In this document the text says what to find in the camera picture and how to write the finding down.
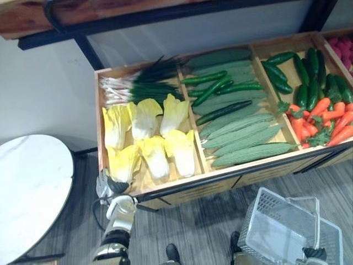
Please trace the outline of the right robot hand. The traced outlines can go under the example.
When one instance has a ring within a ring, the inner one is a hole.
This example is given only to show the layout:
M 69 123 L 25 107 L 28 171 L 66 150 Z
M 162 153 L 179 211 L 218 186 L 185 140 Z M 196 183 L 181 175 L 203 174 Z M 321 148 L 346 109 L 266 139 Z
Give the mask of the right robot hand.
M 304 264 L 307 265 L 327 265 L 327 252 L 324 248 L 314 249 L 311 247 L 303 248 L 306 257 Z

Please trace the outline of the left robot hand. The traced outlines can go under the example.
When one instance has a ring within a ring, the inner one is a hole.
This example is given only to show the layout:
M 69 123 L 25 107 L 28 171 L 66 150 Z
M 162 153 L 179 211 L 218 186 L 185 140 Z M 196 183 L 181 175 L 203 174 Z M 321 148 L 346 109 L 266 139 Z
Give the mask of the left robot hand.
M 114 197 L 123 194 L 129 187 L 126 182 L 116 182 L 110 176 L 107 168 L 99 172 L 96 178 L 96 193 L 98 197 Z

